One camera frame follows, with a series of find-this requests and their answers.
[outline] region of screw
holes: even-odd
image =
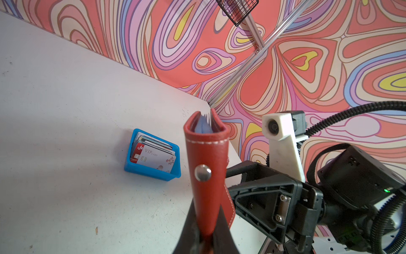
[[[277,215],[275,215],[275,220],[276,220],[277,222],[282,222],[282,221],[283,221],[283,218],[282,218],[282,216],[280,216],[279,214],[277,214]]]

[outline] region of white stitching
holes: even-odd
[[[190,140],[190,139],[186,139],[186,141],[190,142],[190,143],[193,143],[193,144],[206,144],[206,145],[214,144],[214,145],[218,145],[218,144],[222,144],[224,142],[227,142],[228,139],[224,139],[224,140],[220,140],[220,141],[193,141],[193,140]]]
[[[227,186],[226,186],[226,184],[225,184],[225,183],[224,183],[224,188],[226,189],[226,193],[227,193],[227,196],[229,197],[229,200],[230,200],[230,203],[231,203],[231,207],[233,208],[233,216],[231,217],[231,220],[230,220],[230,222],[229,222],[229,228],[230,228],[230,227],[231,227],[231,223],[233,223],[233,220],[234,220],[234,216],[235,216],[235,208],[234,208],[233,201],[231,200],[230,193],[228,192],[228,190],[227,190]]]

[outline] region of colorful wallpaper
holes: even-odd
[[[264,39],[299,2],[259,2],[252,15]],[[214,0],[1,0],[0,10],[203,100],[255,50]],[[241,159],[265,163],[263,114],[304,110],[313,125],[383,100],[406,100],[406,1],[315,0],[215,107]],[[306,170],[349,142],[406,177],[405,139],[405,113],[377,112],[321,131],[300,156]],[[331,233],[318,226],[316,235]]]
[[[298,3],[260,1],[262,36]],[[1,0],[0,10],[204,100],[255,50],[214,0]]]
[[[406,100],[406,1],[317,0],[216,103],[242,160],[265,163],[261,116],[303,110],[310,125],[374,101]],[[305,171],[336,143],[356,144],[406,177],[406,115],[353,117],[302,147]],[[319,166],[338,155],[332,152]]]

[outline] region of black wire mesh basket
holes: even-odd
[[[259,0],[216,0],[235,26],[238,26],[250,14]]]

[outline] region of blue plastic tray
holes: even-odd
[[[172,146],[172,150],[175,152],[175,156],[176,156],[176,160],[175,163],[173,164],[172,170],[170,173],[167,172],[163,172],[160,171],[158,169],[154,169],[151,167],[146,167],[144,165],[138,165],[135,163],[132,163],[130,161],[130,156],[131,156],[131,147],[132,147],[132,143],[134,142],[135,137],[137,136],[138,132],[142,132],[145,133],[151,137],[154,137],[158,140],[164,141],[168,144],[170,144]],[[154,136],[148,132],[145,132],[143,130],[140,129],[135,129],[132,132],[132,137],[131,137],[131,141],[130,141],[130,147],[128,148],[128,153],[127,153],[127,158],[125,160],[125,165],[124,165],[124,170],[127,172],[131,172],[131,173],[136,173],[139,175],[143,175],[143,176],[150,176],[156,179],[161,179],[164,181],[170,181],[173,178],[179,178],[181,176],[181,172],[180,172],[180,156],[179,156],[179,146],[175,145],[174,143],[168,142],[166,140],[160,139],[157,136]]]

